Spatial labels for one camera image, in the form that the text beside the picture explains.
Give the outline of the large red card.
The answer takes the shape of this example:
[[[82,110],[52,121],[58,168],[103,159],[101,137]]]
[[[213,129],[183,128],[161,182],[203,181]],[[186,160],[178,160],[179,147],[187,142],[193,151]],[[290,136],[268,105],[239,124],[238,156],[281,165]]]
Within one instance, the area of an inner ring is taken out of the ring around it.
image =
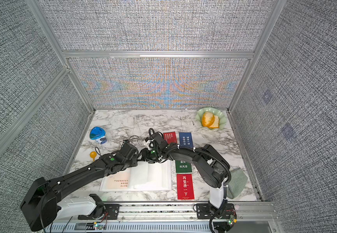
[[[194,200],[194,187],[192,174],[177,174],[178,200]]]

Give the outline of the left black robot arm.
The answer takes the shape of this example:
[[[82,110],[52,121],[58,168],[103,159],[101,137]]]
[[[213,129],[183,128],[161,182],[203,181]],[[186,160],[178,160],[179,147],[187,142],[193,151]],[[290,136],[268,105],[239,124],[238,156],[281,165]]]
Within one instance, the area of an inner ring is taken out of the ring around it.
[[[72,192],[106,176],[137,166],[138,149],[124,143],[119,150],[99,157],[91,164],[64,176],[41,177],[30,186],[20,209],[33,232],[49,226],[60,211],[58,203]]]

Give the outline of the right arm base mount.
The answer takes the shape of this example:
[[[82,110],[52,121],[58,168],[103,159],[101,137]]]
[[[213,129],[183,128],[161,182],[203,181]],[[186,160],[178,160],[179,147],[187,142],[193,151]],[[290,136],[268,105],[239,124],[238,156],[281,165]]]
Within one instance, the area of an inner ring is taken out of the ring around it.
[[[198,203],[194,207],[197,218],[201,220],[210,220],[213,216],[213,224],[223,224],[233,226],[237,223],[237,213],[232,203],[226,203],[220,210],[217,210],[210,203]]]

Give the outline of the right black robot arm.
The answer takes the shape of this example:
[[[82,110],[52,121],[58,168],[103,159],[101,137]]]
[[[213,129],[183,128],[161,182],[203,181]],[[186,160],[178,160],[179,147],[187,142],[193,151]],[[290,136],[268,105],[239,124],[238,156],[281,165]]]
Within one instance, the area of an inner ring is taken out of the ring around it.
[[[228,203],[227,186],[232,175],[228,162],[211,145],[190,148],[171,143],[162,150],[144,148],[139,156],[142,161],[149,163],[164,163],[167,160],[191,163],[205,183],[210,186],[211,213],[219,217],[225,211]]]

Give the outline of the dark red card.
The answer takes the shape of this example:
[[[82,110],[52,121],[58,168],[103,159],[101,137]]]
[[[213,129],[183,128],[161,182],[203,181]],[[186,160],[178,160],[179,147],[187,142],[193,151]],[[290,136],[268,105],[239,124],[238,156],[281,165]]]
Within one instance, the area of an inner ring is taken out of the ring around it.
[[[163,133],[164,140],[168,143],[177,143],[177,137],[175,132]]]

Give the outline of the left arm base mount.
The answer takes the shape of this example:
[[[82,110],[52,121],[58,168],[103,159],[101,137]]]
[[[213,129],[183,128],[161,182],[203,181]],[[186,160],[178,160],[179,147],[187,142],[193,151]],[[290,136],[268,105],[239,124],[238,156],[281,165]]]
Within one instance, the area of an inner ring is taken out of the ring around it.
[[[119,213],[119,204],[105,204],[97,194],[90,194],[89,197],[96,205],[89,215],[79,215],[78,220],[102,221],[106,218],[116,220]]]

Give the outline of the white photo album book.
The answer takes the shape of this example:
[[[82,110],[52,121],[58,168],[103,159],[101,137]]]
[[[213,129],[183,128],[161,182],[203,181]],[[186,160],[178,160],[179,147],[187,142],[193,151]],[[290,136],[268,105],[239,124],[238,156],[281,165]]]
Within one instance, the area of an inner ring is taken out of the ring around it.
[[[107,177],[102,179],[101,192],[169,191],[172,188],[171,162],[150,164],[139,161],[137,167],[127,168],[131,173],[128,189],[106,189]]]

